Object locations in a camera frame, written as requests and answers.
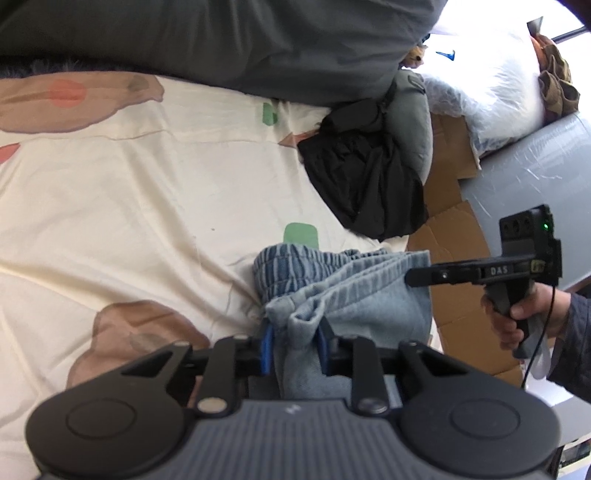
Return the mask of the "person right hand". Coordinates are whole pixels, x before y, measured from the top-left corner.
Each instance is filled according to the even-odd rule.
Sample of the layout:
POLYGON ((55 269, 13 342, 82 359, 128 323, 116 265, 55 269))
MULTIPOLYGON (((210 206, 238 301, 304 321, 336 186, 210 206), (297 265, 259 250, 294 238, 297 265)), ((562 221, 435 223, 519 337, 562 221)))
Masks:
POLYGON ((481 304, 500 341, 501 349, 512 351, 524 339, 517 322, 537 314, 548 319, 546 334, 549 339, 560 336, 568 323, 571 300, 572 295, 568 292, 536 283, 533 291, 514 305, 508 315, 499 313, 488 296, 482 297, 481 304))

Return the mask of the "dark blue sleeve forearm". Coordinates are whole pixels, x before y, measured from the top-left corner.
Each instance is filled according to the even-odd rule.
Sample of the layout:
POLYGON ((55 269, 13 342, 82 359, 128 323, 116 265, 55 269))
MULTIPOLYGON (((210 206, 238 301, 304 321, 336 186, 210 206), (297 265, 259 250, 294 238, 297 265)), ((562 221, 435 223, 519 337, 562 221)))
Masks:
POLYGON ((581 295, 571 296, 567 321, 556 341, 547 379, 590 402, 590 300, 581 295))

